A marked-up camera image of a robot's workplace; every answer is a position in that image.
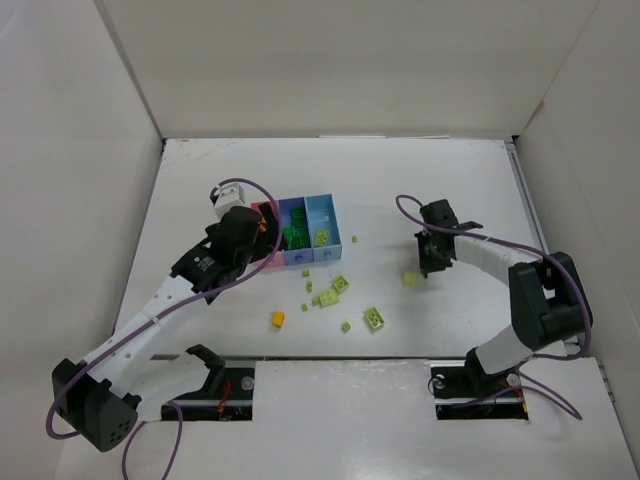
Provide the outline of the dark green 2x2 lego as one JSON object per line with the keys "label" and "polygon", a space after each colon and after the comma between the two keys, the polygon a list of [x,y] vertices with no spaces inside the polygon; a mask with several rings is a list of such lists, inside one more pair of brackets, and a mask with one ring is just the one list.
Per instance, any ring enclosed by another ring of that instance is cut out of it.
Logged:
{"label": "dark green 2x2 lego", "polygon": [[302,208],[302,207],[293,208],[291,210],[291,214],[292,214],[292,218],[294,220],[305,220],[306,219],[305,209]]}

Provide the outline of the dark green lego plate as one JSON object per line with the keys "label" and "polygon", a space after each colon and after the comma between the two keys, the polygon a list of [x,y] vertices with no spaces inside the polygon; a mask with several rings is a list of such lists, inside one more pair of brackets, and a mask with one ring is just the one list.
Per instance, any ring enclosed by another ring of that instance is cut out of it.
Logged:
{"label": "dark green lego plate", "polygon": [[307,249],[311,247],[309,233],[305,228],[285,227],[283,235],[287,250]]}

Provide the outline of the light green square lego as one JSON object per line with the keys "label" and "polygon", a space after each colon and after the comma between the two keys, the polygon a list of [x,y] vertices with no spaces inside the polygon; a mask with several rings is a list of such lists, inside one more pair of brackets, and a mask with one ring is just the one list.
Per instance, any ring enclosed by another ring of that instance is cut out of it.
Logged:
{"label": "light green square lego", "polygon": [[327,229],[318,229],[314,237],[314,246],[322,248],[329,245],[331,232]]}

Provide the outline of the lime 2x2 lego brick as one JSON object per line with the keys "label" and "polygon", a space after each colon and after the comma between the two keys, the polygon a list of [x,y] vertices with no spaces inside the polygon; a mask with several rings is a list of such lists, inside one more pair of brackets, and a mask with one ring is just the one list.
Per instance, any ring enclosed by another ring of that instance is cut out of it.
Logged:
{"label": "lime 2x2 lego brick", "polygon": [[376,307],[371,307],[364,312],[364,319],[372,331],[379,330],[385,325],[385,320]]}

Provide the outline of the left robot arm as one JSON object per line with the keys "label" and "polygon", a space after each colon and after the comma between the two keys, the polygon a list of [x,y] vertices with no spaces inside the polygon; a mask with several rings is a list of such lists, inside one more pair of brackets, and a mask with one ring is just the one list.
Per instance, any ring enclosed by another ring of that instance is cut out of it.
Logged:
{"label": "left robot arm", "polygon": [[173,334],[223,292],[262,270],[282,240],[276,201],[234,206],[171,268],[150,301],[125,327],[78,361],[53,369],[54,400],[45,420],[57,440],[81,436],[108,452],[131,432],[154,390],[140,379],[147,362]]}

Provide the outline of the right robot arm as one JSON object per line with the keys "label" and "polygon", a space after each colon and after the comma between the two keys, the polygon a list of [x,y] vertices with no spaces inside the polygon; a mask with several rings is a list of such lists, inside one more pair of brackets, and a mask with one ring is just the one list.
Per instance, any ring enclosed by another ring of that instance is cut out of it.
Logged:
{"label": "right robot arm", "polygon": [[568,254],[483,234],[480,224],[459,222],[445,199],[421,206],[419,213],[423,229],[415,237],[424,277],[461,262],[508,289],[510,324],[466,354],[461,373],[466,388],[488,388],[555,342],[579,334],[591,339],[591,309]]}

